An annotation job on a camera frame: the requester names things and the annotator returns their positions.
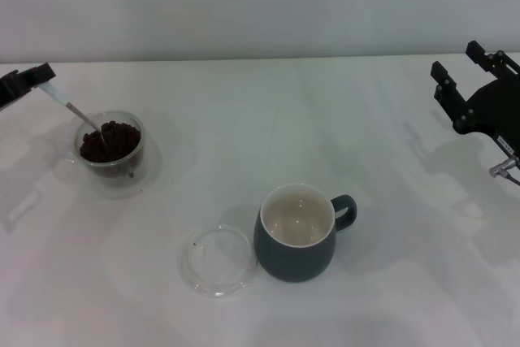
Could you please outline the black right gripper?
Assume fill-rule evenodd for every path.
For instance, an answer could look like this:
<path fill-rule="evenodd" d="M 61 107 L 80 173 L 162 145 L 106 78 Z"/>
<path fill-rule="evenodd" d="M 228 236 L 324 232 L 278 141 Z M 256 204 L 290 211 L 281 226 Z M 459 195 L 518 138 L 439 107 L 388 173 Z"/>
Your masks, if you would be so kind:
<path fill-rule="evenodd" d="M 466 101 L 448 71 L 435 61 L 431 65 L 431 77 L 437 83 L 434 99 L 452 120 L 457 133 L 482 133 L 509 157 L 520 158 L 520 65 L 503 50 L 487 54 L 477 41 L 467 44 L 466 55 L 497 80 L 478 89 Z"/>

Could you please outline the blue-handled metal spoon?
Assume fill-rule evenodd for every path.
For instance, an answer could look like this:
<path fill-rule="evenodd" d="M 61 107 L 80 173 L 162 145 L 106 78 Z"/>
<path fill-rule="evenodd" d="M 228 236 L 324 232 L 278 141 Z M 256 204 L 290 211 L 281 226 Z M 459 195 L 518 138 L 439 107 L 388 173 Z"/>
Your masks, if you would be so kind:
<path fill-rule="evenodd" d="M 99 134 L 105 149 L 109 149 L 109 146 L 106 143 L 104 136 L 102 135 L 101 128 L 98 125 L 96 125 L 86 114 L 84 114 L 76 106 L 74 106 L 65 93 L 56 89 L 50 82 L 42 83 L 41 85 L 39 85 L 39 88 L 42 91 L 44 91 L 47 95 L 49 95 L 54 101 L 56 101 L 62 106 L 65 106 L 69 111 L 71 111 L 77 117 L 81 118 L 85 123 L 87 123 L 91 128 L 93 128 Z"/>

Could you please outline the dark teal ceramic mug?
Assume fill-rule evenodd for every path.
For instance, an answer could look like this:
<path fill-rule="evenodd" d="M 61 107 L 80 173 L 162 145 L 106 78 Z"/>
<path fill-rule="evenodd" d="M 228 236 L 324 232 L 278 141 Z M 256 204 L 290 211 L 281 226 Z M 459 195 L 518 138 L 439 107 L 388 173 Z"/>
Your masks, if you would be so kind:
<path fill-rule="evenodd" d="M 309 184 L 285 184 L 262 201 L 253 231 L 259 263 L 276 279 L 299 283 L 330 264 L 339 231 L 358 215 L 348 194 L 332 200 Z"/>

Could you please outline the shallow clear glass dish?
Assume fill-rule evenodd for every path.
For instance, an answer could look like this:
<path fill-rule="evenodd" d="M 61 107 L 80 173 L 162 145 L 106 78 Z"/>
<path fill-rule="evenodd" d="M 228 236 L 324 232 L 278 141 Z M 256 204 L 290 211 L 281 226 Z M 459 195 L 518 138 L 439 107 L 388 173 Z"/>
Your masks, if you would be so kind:
<path fill-rule="evenodd" d="M 244 288 L 257 264 L 249 238 L 233 226 L 219 224 L 186 238 L 179 273 L 195 292 L 222 298 Z"/>

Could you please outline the clear glass saucer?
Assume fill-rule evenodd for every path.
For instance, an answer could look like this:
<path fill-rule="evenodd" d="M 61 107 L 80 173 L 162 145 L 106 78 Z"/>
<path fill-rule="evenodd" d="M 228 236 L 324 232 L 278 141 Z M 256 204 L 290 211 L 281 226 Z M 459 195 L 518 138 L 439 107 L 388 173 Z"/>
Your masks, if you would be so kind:
<path fill-rule="evenodd" d="M 81 191 L 105 199 L 123 199 L 143 193 L 159 177 L 162 156 L 149 137 L 130 158 L 108 165 L 91 165 L 71 150 L 62 156 L 54 174 L 65 184 L 78 184 Z"/>

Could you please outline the double-wall clear glass cup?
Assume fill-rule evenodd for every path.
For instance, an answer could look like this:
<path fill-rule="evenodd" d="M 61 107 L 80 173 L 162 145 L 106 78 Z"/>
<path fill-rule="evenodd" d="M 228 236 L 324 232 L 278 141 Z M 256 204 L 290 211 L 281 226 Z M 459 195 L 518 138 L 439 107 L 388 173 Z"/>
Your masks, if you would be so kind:
<path fill-rule="evenodd" d="M 88 117 L 89 122 L 76 130 L 72 147 L 75 160 L 99 178 L 132 179 L 145 150 L 143 123 L 126 111 Z"/>

